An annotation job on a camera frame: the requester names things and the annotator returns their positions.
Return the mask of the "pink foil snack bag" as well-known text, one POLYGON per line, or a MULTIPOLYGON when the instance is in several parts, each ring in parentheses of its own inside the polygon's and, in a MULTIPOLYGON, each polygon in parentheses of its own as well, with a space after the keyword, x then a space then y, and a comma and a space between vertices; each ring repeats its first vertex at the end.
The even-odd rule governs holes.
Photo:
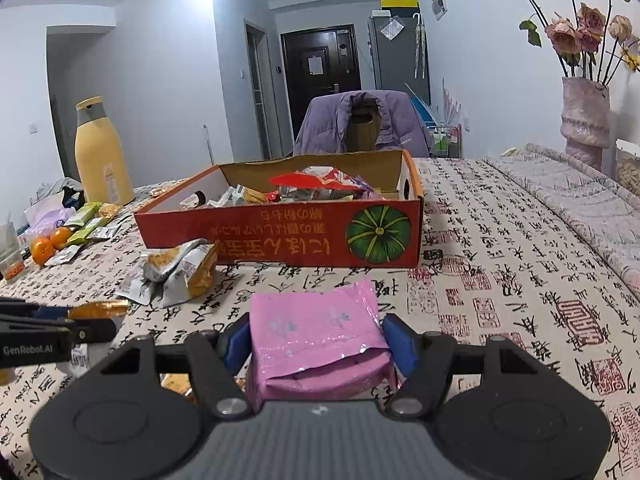
POLYGON ((367 278, 327 292, 257 294, 250 336, 245 385, 255 408, 270 400, 348 400, 382 382, 398 387, 367 278))

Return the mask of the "orange tangerine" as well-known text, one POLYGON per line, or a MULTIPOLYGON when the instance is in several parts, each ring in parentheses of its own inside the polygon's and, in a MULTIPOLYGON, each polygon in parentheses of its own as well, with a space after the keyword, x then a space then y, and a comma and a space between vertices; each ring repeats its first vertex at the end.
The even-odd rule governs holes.
POLYGON ((60 226, 50 234, 50 242, 56 250, 62 250, 72 234, 73 231, 70 228, 60 226))
POLYGON ((56 249, 50 238, 36 237, 30 244, 32 261, 38 266, 44 266, 56 253, 56 249))

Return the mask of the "silver cracker packets pile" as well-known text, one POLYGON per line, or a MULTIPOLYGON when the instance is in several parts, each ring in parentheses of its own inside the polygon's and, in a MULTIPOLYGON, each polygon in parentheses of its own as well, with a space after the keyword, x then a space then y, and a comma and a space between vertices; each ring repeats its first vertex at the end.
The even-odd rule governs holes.
POLYGON ((115 295, 145 307, 153 302, 161 308, 185 304, 213 286, 219 251, 219 242, 204 238, 169 249, 146 250, 115 295))

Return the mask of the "white sachet on table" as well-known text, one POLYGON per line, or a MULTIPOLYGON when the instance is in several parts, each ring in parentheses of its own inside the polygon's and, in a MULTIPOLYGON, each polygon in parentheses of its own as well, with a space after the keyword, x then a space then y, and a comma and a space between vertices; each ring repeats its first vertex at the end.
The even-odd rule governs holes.
POLYGON ((61 264, 70 263, 80 252, 80 245, 70 245, 57 252, 53 257, 47 260, 45 266, 60 266, 61 264))

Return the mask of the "purple plastic bag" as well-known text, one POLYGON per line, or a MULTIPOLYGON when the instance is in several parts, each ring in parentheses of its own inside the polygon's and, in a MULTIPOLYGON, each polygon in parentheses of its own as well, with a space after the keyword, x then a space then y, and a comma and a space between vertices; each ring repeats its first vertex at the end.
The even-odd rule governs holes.
POLYGON ((49 237, 75 212, 74 208, 66 208, 61 204, 48 203, 46 200, 42 200, 25 211, 28 222, 25 235, 29 240, 40 236, 49 237))

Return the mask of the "calligraphy print tablecloth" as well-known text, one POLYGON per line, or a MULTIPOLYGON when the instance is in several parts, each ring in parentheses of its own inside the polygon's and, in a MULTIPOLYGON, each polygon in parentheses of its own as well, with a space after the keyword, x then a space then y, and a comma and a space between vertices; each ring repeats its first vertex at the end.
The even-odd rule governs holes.
POLYGON ((168 309, 132 307, 117 341, 178 344, 223 330, 258 292, 325 292, 368 278, 382 313, 462 344, 503 336, 602 408, 603 479, 639 474, 639 301, 556 214, 480 160, 421 159, 423 256, 413 270, 220 266, 210 292, 168 309))

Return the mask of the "green snack bar on table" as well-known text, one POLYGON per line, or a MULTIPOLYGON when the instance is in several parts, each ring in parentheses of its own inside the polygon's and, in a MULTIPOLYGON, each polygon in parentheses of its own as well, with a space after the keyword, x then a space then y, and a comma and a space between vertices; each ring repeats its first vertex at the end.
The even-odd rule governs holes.
POLYGON ((100 202, 89 202, 83 204, 78 211, 72 214, 72 216, 65 221, 64 226, 70 229, 82 228, 96 216, 101 206, 102 203, 100 202))

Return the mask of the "orange pumpkin cardboard box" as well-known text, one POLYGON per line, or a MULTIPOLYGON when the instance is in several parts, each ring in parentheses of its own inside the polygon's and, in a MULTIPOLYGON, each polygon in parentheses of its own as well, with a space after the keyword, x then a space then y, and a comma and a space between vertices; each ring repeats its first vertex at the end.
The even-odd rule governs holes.
POLYGON ((304 155, 210 167, 134 215, 147 248, 205 238, 222 263, 410 269, 421 255, 424 194, 406 151, 304 155), (380 191, 377 200, 307 200, 215 208, 235 185, 268 193, 273 179, 311 166, 341 170, 380 191))

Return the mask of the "red snack bag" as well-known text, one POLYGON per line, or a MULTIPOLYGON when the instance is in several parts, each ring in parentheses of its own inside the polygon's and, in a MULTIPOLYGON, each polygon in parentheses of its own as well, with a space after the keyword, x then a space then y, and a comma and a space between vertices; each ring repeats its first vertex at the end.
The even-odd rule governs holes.
POLYGON ((370 185, 332 166, 308 166, 269 179, 282 200, 341 200, 357 198, 371 191, 370 185))

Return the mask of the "yellow thermos bottle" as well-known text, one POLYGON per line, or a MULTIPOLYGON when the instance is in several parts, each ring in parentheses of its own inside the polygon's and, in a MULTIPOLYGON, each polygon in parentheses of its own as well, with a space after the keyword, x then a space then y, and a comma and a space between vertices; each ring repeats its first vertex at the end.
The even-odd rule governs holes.
POLYGON ((75 160, 88 202, 119 206, 134 199, 122 144, 102 96, 76 104, 75 160))

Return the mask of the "white mop stick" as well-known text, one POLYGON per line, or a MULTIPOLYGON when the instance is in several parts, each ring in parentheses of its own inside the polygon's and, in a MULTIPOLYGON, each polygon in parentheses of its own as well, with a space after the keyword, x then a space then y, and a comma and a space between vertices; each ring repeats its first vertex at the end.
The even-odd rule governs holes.
POLYGON ((208 131, 208 128, 207 128, 206 124, 203 125, 203 136, 204 136, 204 140, 205 140, 205 143, 206 143, 209 163, 212 166, 215 166, 216 162, 215 162, 215 157, 214 157, 214 152, 213 152, 213 147, 212 147, 212 141, 210 140, 209 131, 208 131))

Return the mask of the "purple puffer jacket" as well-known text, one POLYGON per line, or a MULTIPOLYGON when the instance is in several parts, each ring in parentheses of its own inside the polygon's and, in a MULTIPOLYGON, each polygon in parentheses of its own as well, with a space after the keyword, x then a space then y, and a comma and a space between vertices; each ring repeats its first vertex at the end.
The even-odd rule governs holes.
POLYGON ((405 150, 431 155, 433 140, 405 92, 360 90, 310 101, 294 155, 405 150))

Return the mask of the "wooden chair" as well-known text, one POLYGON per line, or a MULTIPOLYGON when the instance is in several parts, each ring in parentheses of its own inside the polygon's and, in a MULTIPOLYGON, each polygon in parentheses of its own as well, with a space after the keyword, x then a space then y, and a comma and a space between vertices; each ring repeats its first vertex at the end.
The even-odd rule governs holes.
POLYGON ((347 151, 349 153, 374 151, 379 131, 378 109, 367 105, 355 107, 346 131, 347 151))

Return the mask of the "pink woven table runner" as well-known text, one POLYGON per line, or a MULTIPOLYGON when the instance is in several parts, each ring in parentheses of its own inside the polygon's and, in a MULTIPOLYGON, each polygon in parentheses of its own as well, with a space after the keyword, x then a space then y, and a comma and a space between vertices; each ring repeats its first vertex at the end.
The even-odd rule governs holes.
POLYGON ((577 158, 533 143, 486 162, 559 216, 638 294, 638 196, 577 158))

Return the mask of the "pink textured vase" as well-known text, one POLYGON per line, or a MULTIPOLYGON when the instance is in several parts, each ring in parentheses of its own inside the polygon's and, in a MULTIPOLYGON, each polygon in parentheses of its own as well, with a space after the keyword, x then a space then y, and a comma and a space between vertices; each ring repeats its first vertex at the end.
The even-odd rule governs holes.
POLYGON ((582 77, 565 77, 562 83, 565 153, 601 171, 603 152, 611 145, 610 92, 582 77))

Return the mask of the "clear jar of nuts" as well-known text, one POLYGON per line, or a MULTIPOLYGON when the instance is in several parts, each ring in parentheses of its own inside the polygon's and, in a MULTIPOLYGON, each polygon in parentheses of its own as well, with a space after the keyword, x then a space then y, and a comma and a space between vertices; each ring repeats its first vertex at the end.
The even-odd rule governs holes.
POLYGON ((626 190, 640 196, 640 146, 616 141, 615 180, 626 190))

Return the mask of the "dark entrance door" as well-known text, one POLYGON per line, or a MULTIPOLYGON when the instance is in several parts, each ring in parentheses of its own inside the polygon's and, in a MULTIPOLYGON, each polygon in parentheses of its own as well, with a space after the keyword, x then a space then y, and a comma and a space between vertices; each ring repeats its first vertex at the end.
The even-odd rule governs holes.
POLYGON ((294 136, 318 96, 361 89, 355 27, 341 25, 281 36, 294 136))

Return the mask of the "grey refrigerator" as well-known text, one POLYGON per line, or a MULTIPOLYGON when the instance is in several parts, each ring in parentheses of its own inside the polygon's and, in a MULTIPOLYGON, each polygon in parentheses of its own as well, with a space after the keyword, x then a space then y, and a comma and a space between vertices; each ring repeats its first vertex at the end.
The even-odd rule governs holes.
POLYGON ((369 18, 368 31, 373 63, 374 84, 378 90, 413 92, 427 105, 431 104, 430 72, 425 79, 413 77, 413 14, 419 10, 385 9, 369 18))

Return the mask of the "white umbrella on fridge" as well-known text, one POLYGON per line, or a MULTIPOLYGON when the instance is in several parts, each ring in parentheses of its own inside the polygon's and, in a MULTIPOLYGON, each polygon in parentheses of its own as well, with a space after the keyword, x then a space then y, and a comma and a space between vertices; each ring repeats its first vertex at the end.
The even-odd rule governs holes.
POLYGON ((416 21, 414 29, 414 69, 413 77, 416 79, 425 79, 427 70, 427 36, 423 16, 420 12, 413 14, 416 21))

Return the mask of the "yellow box on fridge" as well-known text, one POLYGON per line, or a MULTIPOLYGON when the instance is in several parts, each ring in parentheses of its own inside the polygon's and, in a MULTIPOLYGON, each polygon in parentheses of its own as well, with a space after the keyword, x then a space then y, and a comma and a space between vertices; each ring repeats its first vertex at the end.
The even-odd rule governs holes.
POLYGON ((382 9, 412 9, 416 11, 420 8, 418 0, 380 0, 382 9))

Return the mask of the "dried pink roses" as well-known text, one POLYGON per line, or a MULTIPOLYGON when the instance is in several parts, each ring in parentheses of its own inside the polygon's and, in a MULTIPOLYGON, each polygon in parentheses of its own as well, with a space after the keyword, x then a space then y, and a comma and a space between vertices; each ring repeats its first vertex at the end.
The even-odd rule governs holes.
POLYGON ((547 38, 567 78, 582 78, 608 87, 621 67, 639 70, 639 29, 631 19, 613 12, 613 0, 600 11, 587 3, 570 0, 570 15, 548 14, 536 0, 526 0, 533 9, 518 28, 527 41, 540 48, 547 38))

